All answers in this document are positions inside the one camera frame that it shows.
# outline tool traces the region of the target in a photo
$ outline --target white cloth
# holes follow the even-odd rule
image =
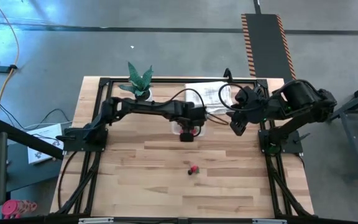
[[[192,88],[201,95],[207,112],[211,114],[224,114],[229,111],[229,109],[222,105],[218,96],[218,91],[224,84],[226,84],[226,82],[188,83],[185,85],[185,88]],[[193,102],[196,106],[202,105],[199,96],[195,92],[187,90],[185,95],[186,101]],[[222,89],[221,96],[225,104],[229,106],[233,104],[231,101],[230,86],[225,86]]]

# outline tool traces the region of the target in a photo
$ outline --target wooden tabletop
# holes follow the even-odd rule
[[[74,127],[83,127],[91,121],[99,78],[84,77]],[[283,85],[282,79],[267,80],[270,92]],[[113,96],[132,97],[131,93],[117,88],[118,84],[114,84]],[[153,86],[154,100],[166,101],[183,89],[184,83],[153,83]],[[237,92],[233,87],[233,101]],[[184,100],[184,94],[177,99]],[[229,121],[226,115],[220,117]],[[265,157],[260,153],[257,138],[258,124],[248,124],[245,133],[236,136],[229,126],[207,121],[205,136],[195,138],[194,142],[180,142],[179,136],[172,133],[171,124],[161,116],[129,114],[107,127],[108,145],[101,158],[92,216],[274,216]],[[282,157],[289,189],[304,208],[313,213],[300,159],[290,154]],[[78,185],[83,158],[84,153],[79,152],[68,165],[62,184],[62,203]],[[200,167],[200,173],[189,176],[187,170],[192,164]],[[87,192],[88,186],[81,210],[85,207]],[[284,211],[280,191],[278,194]],[[57,209],[56,190],[51,212]]]

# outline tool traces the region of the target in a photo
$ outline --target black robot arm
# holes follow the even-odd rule
[[[268,131],[268,142],[280,145],[288,135],[307,123],[323,122],[333,112],[336,100],[323,89],[316,90],[308,81],[293,80],[286,83],[272,96],[264,96],[260,87],[252,90],[248,86],[236,95],[237,103],[232,105],[235,112],[229,112],[230,126],[241,136],[248,122],[257,124],[266,120],[292,118],[283,126]]]
[[[137,101],[130,98],[111,97],[102,102],[100,114],[88,123],[84,128],[65,130],[64,136],[59,136],[62,141],[67,139],[83,138],[84,142],[103,142],[106,139],[105,124],[111,125],[120,121],[125,115],[130,113],[160,115],[169,121],[177,122],[181,128],[180,141],[193,141],[193,130],[196,126],[203,126],[206,121],[205,107],[195,107],[193,102],[185,102],[180,100],[170,100],[164,103],[154,101]]]

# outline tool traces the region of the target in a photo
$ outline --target concrete floor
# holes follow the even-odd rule
[[[358,29],[355,0],[261,0],[262,13],[279,14],[286,29]],[[253,13],[252,0],[0,0],[11,22],[117,27],[240,28],[239,14]],[[82,77],[126,75],[126,62],[139,70],[152,64],[156,76],[220,77],[229,67],[249,77],[242,34],[170,34],[123,32],[16,31],[19,71],[9,82],[2,104],[23,125],[38,123],[61,108],[73,117]],[[288,35],[298,78],[331,91],[339,105],[358,89],[358,36]],[[0,30],[0,64],[16,56],[10,30]],[[0,74],[0,87],[5,75]],[[1,113],[1,119],[7,121]],[[63,121],[60,115],[49,121]],[[357,171],[355,154],[340,122],[309,124],[301,134],[306,175],[315,213],[358,221],[358,181],[343,174]],[[56,180],[12,194],[49,212]]]

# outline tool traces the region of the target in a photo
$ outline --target hazard tape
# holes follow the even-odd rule
[[[244,40],[246,42],[246,52],[247,52],[249,74],[252,77],[256,77],[254,56],[252,55],[251,39],[249,37],[247,17],[245,14],[241,14],[241,24],[242,24],[242,32],[244,34]]]
[[[283,45],[284,45],[285,53],[287,55],[288,64],[290,65],[291,76],[292,76],[292,79],[296,80],[296,75],[295,75],[295,70],[293,69],[290,50],[288,49],[287,39],[285,38],[285,31],[283,28],[283,23],[281,22],[280,16],[279,15],[276,15],[276,16],[277,16],[277,21],[278,21],[278,27],[280,28],[281,36],[283,38]]]

